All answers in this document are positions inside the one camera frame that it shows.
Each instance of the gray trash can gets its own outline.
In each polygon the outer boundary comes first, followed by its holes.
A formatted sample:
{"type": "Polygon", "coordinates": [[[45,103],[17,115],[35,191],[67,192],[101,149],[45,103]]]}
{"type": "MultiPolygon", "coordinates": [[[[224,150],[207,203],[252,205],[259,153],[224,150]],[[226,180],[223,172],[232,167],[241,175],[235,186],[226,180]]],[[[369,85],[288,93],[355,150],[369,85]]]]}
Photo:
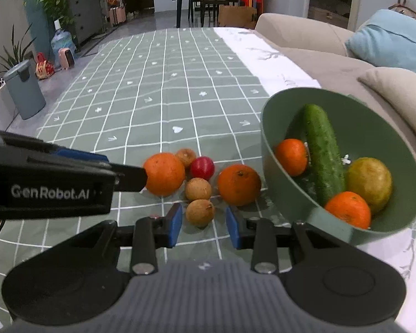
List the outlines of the gray trash can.
{"type": "Polygon", "coordinates": [[[31,70],[30,61],[25,60],[3,76],[9,94],[23,120],[32,118],[46,105],[38,79],[31,70]]]}

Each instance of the green checkered tablecloth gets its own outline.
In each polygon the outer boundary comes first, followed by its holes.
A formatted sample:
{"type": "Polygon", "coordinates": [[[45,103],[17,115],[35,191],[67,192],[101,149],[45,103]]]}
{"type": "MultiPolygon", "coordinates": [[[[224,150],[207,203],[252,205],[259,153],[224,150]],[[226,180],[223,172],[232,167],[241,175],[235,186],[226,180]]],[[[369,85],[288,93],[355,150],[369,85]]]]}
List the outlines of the green checkered tablecloth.
{"type": "MultiPolygon", "coordinates": [[[[161,151],[193,149],[215,162],[216,175],[244,163],[259,172],[260,111],[268,99],[257,77],[219,39],[213,29],[168,29],[106,44],[59,98],[38,130],[38,138],[68,148],[106,155],[111,162],[141,166],[161,151]]],[[[216,188],[215,220],[200,230],[183,223],[177,246],[158,251],[159,264],[171,259],[251,259],[228,239],[225,205],[216,188]]],[[[115,193],[105,216],[9,221],[0,234],[0,287],[16,264],[105,220],[119,225],[163,215],[174,202],[184,206],[183,186],[158,198],[148,191],[115,193]]],[[[245,216],[283,219],[265,194],[243,209],[245,216]]],[[[129,269],[131,249],[123,249],[118,268],[129,269]]],[[[281,268],[290,266],[280,250],[281,268]]],[[[0,294],[0,322],[10,317],[0,294]]]]}

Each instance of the beige sofa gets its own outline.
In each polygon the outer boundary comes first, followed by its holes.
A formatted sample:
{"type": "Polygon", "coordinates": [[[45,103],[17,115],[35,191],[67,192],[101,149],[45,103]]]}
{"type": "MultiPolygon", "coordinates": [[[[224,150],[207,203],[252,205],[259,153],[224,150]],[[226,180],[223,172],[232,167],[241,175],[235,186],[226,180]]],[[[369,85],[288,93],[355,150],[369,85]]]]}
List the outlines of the beige sofa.
{"type": "Polygon", "coordinates": [[[322,88],[351,94],[366,102],[396,129],[416,160],[416,91],[409,86],[412,85],[410,81],[416,81],[415,73],[402,69],[375,69],[354,58],[345,47],[345,41],[353,32],[324,22],[263,14],[255,31],[318,80],[322,88]],[[377,91],[360,82],[367,76],[374,78],[378,73],[385,73],[387,78],[384,76],[383,86],[377,82],[377,91]],[[401,86],[407,87],[408,92],[402,94],[401,86]]]}

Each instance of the sofa cushion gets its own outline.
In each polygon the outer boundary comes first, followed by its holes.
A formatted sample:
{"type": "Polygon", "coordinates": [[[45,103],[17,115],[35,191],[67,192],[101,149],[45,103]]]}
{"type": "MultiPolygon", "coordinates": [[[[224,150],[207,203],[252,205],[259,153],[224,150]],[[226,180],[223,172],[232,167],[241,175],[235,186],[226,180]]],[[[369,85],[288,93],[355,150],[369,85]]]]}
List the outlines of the sofa cushion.
{"type": "Polygon", "coordinates": [[[324,51],[347,56],[345,41],[353,31],[325,22],[282,14],[262,14],[256,31],[280,47],[324,51]]]}
{"type": "Polygon", "coordinates": [[[355,96],[360,90],[367,90],[367,87],[357,81],[364,71],[373,68],[373,65],[365,61],[319,51],[286,47],[279,50],[319,81],[324,89],[355,96]]]}
{"type": "Polygon", "coordinates": [[[416,132],[416,74],[410,70],[378,67],[359,80],[384,97],[416,132]]]}
{"type": "Polygon", "coordinates": [[[416,73],[416,20],[379,10],[346,41],[346,47],[374,66],[400,67],[416,73]]]}

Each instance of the light blue pillow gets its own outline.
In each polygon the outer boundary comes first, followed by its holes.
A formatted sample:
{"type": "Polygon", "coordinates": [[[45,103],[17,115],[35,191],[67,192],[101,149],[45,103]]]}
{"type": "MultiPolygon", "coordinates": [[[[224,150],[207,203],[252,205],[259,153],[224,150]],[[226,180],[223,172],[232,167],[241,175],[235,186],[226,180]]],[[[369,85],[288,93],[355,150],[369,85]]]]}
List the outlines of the light blue pillow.
{"type": "Polygon", "coordinates": [[[345,45],[376,67],[400,67],[416,73],[416,20],[411,17],[379,10],[345,45]]]}

